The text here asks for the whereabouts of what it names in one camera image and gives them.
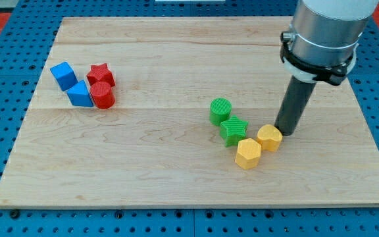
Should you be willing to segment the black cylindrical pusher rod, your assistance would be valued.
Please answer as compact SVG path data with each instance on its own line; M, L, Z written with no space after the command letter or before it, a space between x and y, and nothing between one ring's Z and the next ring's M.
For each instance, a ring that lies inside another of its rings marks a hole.
M294 133L315 86L315 83L302 82L294 76L291 77L274 122L274 126L283 136Z

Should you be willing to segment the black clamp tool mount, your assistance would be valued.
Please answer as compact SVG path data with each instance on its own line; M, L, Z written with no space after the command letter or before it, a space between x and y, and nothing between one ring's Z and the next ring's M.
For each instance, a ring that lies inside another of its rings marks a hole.
M324 47L291 31L283 31L280 40L280 59L285 69L304 83L339 86L356 63L356 43L342 48Z

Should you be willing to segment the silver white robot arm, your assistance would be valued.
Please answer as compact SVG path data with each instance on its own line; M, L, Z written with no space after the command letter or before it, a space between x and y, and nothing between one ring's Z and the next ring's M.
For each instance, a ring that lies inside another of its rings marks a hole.
M317 82L339 86L353 70L356 48L378 0L299 0L280 34L280 59L291 74L275 127L293 134Z

